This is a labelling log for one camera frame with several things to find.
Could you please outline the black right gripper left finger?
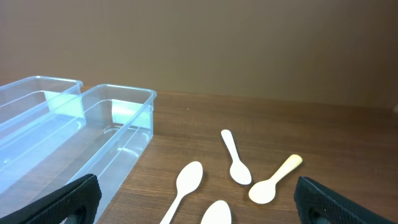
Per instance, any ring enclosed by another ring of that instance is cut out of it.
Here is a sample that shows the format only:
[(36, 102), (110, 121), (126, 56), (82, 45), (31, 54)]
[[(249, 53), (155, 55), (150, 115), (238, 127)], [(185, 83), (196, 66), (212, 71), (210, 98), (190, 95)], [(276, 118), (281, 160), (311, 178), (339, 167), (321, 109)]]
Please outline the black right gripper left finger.
[(102, 197), (97, 176), (86, 174), (1, 218), (1, 224), (93, 224)]

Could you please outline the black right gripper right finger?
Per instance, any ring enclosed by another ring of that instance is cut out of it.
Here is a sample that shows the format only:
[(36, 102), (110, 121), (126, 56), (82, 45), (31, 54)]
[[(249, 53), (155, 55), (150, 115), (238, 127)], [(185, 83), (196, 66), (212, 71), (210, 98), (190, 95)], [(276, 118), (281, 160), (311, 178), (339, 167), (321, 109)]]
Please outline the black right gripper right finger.
[(393, 224), (309, 177), (298, 178), (294, 201), (304, 224)]

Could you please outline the white plastic spoon long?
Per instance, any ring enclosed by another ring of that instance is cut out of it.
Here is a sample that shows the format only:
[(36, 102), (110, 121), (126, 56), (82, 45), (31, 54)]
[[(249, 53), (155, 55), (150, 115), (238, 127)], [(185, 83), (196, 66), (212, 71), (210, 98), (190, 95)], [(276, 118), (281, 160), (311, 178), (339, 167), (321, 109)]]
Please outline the white plastic spoon long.
[(203, 166), (198, 161), (187, 164), (179, 173), (176, 180), (177, 195), (167, 210), (160, 224), (169, 224), (184, 196), (195, 191), (203, 177)]

